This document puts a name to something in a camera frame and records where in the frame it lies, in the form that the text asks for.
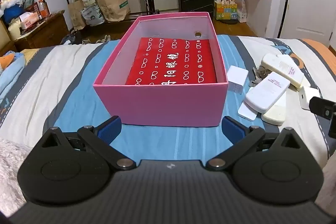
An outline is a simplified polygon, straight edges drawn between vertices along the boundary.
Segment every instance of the open cardboard box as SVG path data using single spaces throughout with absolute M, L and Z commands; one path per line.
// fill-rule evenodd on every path
M 125 85 L 142 37 L 209 39 L 217 83 Z M 218 126 L 228 82 L 211 18 L 206 12 L 138 17 L 101 69 L 93 87 L 110 115 L 149 126 Z

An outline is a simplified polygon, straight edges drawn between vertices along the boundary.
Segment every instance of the bed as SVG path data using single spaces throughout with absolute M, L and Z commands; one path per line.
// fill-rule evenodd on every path
M 239 117 L 237 110 L 249 89 L 249 81 L 255 79 L 252 68 L 259 66 L 268 52 L 290 55 L 311 87 L 319 89 L 323 98 L 336 101 L 336 57 L 325 46 L 311 40 L 228 35 L 218 35 L 218 40 L 226 69 L 235 65 L 249 71 L 243 93 L 227 93 L 223 117 L 229 115 L 246 126 L 258 125 L 268 132 L 291 126 L 323 168 L 336 149 L 336 140 L 328 137 L 329 121 L 301 109 L 294 87 L 287 92 L 286 121 L 281 127 L 263 122 L 260 115 L 249 122 Z M 97 126 L 110 118 L 92 84 L 117 43 L 26 50 L 26 67 L 0 104 L 0 138 L 25 145 L 28 151 L 49 127 L 75 132 L 84 125 Z M 141 159 L 197 159 L 205 164 L 232 143 L 221 126 L 174 128 L 124 124 L 110 145 L 137 163 Z M 11 166 L 13 172 L 18 168 L 14 165 Z M 5 213 L 8 215 L 15 208 Z

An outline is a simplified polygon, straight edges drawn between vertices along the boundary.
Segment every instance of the wooden dresser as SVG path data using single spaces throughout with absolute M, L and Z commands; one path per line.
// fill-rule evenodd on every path
M 26 48 L 43 48 L 59 45 L 62 38 L 69 34 L 63 13 L 64 10 L 52 14 L 34 30 L 15 40 L 14 44 L 17 51 L 20 52 Z

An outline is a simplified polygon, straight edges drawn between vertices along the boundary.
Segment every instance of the blue blanket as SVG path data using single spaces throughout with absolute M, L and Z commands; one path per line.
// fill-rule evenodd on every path
M 239 39 L 236 45 L 229 36 L 219 36 L 221 51 L 224 56 L 226 68 L 235 65 L 245 68 L 239 52 Z M 118 41 L 111 41 L 93 56 L 83 68 L 78 83 L 74 81 L 71 94 L 66 100 L 62 112 L 54 123 L 64 132 L 75 132 L 86 124 L 99 125 L 108 118 L 109 113 L 105 109 L 98 95 L 93 89 L 93 82 L 104 65 Z M 246 81 L 243 93 L 228 92 L 223 110 L 223 117 L 231 116 L 240 123 L 250 126 L 258 125 L 265 128 L 265 123 L 258 117 L 254 122 L 249 122 L 237 115 L 246 92 L 249 80 Z M 150 127 L 122 125 L 120 135 L 111 143 L 111 146 L 130 157 L 137 163 L 141 159 L 151 160 L 201 160 L 204 164 L 207 160 L 228 149 L 232 143 L 222 133 L 221 126 L 212 128 L 179 128 L 179 127 Z

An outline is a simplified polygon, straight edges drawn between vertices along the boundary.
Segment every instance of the blue gripper pad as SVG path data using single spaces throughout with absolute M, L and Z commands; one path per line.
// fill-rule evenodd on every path
M 121 132 L 121 119 L 119 116 L 112 116 L 101 125 L 95 127 L 94 133 L 98 138 L 110 145 Z
M 222 120 L 222 132 L 234 145 L 244 138 L 250 131 L 246 126 L 237 122 L 235 119 L 225 116 Z

